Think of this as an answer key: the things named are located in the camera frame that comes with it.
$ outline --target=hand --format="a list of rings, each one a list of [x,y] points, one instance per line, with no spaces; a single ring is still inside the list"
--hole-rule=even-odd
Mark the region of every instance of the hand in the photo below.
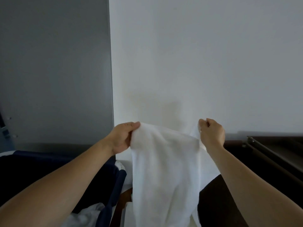
[[[129,148],[131,143],[131,133],[139,127],[140,122],[126,122],[114,127],[108,136],[105,137],[105,139],[113,146],[113,155],[119,154]]]
[[[225,141],[225,130],[213,119],[199,119],[199,125],[201,127],[201,141],[206,148],[211,145],[223,146]]]

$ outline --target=forearm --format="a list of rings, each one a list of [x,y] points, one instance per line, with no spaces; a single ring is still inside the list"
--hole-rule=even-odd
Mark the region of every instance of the forearm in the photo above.
[[[0,226],[60,226],[111,156],[112,146],[99,141],[0,207]]]
[[[303,210],[221,145],[207,149],[249,226],[303,226]]]

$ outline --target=gray door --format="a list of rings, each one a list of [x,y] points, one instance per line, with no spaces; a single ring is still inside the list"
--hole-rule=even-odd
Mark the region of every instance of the gray door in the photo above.
[[[1,0],[0,17],[0,109],[16,149],[84,150],[105,137],[108,0]]]

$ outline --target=person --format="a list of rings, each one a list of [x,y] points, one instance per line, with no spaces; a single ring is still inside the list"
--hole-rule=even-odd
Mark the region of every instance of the person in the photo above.
[[[249,226],[303,226],[303,210],[224,149],[225,131],[215,120],[199,120],[201,141],[217,165]],[[0,207],[0,226],[60,226],[93,177],[113,155],[130,146],[140,122],[117,125],[71,162],[36,181]]]

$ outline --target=dark blue fabric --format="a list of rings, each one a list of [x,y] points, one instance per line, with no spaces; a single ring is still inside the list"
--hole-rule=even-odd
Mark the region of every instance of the dark blue fabric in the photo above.
[[[69,156],[27,151],[16,151],[13,155],[0,157],[0,206],[72,159]],[[112,207],[118,202],[125,177],[126,172],[119,171],[115,166],[115,158],[110,158],[93,178],[73,213],[102,202],[105,208],[101,211],[96,226],[108,227]]]

